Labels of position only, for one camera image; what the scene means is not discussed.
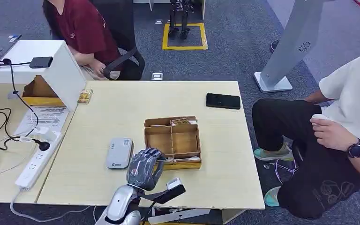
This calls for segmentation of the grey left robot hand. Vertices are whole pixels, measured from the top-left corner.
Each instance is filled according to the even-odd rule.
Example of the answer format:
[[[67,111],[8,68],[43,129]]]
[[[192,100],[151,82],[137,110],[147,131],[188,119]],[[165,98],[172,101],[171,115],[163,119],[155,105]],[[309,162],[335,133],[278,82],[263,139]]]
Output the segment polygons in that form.
[[[167,157],[160,150],[147,148],[136,153],[127,170],[127,183],[146,191],[152,191],[162,172]]]

